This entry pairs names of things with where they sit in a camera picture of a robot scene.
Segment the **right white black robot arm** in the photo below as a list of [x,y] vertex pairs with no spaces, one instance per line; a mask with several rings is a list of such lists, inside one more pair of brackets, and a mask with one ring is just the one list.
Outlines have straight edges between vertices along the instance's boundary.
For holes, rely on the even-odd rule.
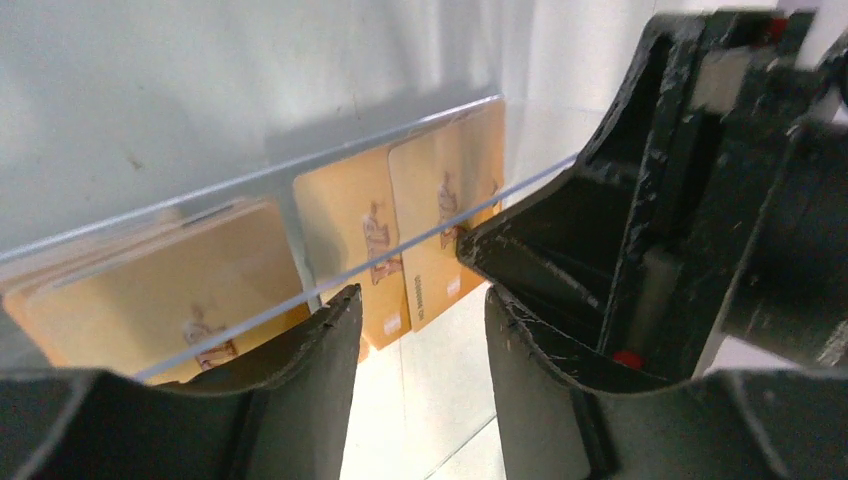
[[658,14],[575,163],[464,234],[531,346],[597,390],[692,377],[733,335],[846,364],[847,38],[810,11]]

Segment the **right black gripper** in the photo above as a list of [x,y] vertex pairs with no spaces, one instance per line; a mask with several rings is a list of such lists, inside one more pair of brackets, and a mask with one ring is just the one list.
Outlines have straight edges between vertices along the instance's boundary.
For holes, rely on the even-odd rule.
[[819,77],[809,10],[658,14],[575,164],[459,238],[461,264],[612,359],[704,370]]

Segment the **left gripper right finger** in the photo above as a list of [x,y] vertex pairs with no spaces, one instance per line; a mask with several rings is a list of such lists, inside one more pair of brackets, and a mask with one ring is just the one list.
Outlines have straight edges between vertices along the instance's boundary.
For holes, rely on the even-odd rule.
[[510,479],[843,479],[847,374],[721,370],[668,384],[491,287],[485,330]]

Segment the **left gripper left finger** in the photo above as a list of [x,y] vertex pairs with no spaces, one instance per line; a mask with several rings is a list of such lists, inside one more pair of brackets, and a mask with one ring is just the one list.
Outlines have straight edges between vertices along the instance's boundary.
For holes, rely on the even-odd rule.
[[185,383],[105,369],[1,374],[5,479],[336,479],[363,324],[348,285],[305,321]]

